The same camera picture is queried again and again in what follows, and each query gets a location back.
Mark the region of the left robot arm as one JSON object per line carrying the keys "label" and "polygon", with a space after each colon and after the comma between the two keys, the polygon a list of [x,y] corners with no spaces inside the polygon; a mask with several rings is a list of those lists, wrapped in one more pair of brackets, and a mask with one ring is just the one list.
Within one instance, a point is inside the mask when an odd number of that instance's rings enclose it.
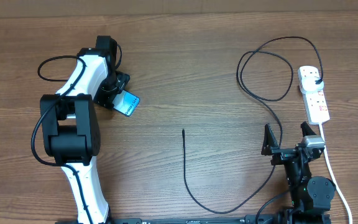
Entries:
{"label": "left robot arm", "polygon": [[45,152],[61,167],[73,192],[75,223],[111,223],[110,207],[97,171],[101,133],[95,106],[130,116],[138,97],[125,90],[130,76],[118,70],[122,50],[108,35],[99,35],[93,48],[73,56],[76,67],[61,89],[40,99],[40,119],[32,139],[42,130]]}

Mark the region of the smartphone with light screen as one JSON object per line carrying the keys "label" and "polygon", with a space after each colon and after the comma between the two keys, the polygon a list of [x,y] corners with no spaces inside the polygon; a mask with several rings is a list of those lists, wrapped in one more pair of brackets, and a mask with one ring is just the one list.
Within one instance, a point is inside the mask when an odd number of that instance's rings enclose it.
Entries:
{"label": "smartphone with light screen", "polygon": [[140,98],[138,96],[125,90],[117,94],[113,100],[114,109],[127,117],[133,114],[139,103]]}

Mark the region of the white charger plug adapter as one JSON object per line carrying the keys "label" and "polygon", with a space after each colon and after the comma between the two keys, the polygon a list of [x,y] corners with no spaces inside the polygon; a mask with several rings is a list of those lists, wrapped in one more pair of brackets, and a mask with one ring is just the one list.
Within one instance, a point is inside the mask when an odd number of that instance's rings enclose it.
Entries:
{"label": "white charger plug adapter", "polygon": [[320,91],[324,88],[324,82],[315,77],[301,77],[300,91],[302,94],[309,94]]}

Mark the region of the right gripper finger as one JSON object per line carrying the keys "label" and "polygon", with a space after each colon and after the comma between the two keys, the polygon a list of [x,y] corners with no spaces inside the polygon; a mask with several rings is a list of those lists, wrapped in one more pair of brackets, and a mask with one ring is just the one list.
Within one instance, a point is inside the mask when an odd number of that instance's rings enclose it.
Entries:
{"label": "right gripper finger", "polygon": [[277,143],[271,126],[269,124],[266,124],[264,127],[264,141],[262,145],[261,155],[272,156],[279,149],[280,147]]}
{"label": "right gripper finger", "polygon": [[305,136],[313,136],[313,135],[316,134],[316,133],[310,128],[309,124],[308,124],[306,121],[302,122],[301,125],[300,125],[300,127],[301,127],[301,131],[302,131],[303,137],[305,137]]}

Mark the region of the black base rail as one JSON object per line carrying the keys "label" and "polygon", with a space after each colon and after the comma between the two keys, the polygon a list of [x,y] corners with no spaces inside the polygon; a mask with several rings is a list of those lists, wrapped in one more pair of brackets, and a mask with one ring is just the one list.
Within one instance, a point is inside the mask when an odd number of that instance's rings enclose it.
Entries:
{"label": "black base rail", "polygon": [[240,218],[166,218],[143,220],[141,218],[112,218],[112,224],[278,224],[275,215],[246,215]]}

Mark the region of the white power strip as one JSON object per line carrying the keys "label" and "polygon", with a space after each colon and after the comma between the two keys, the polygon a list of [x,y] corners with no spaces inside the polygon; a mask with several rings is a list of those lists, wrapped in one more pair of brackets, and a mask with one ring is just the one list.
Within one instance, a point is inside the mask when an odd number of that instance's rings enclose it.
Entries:
{"label": "white power strip", "polygon": [[[302,66],[298,69],[297,74],[299,86],[301,77],[315,77],[320,80],[319,71],[313,66]],[[305,104],[306,116],[310,124],[319,125],[330,120],[323,89],[314,93],[302,94],[302,97]]]}

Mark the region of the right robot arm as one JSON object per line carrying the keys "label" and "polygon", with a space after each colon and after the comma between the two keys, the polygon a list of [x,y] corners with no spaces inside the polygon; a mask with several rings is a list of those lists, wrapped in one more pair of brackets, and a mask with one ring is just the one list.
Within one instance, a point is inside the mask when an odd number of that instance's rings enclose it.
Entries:
{"label": "right robot arm", "polygon": [[[301,124],[303,139],[294,148],[280,148],[269,124],[265,125],[261,155],[271,156],[271,165],[283,165],[288,190],[266,202],[255,216],[256,223],[330,223],[326,213],[336,184],[329,178],[312,176],[309,163],[319,159],[324,152],[325,141],[309,125]],[[292,206],[273,215],[261,215],[264,208],[276,199],[290,194]]]}

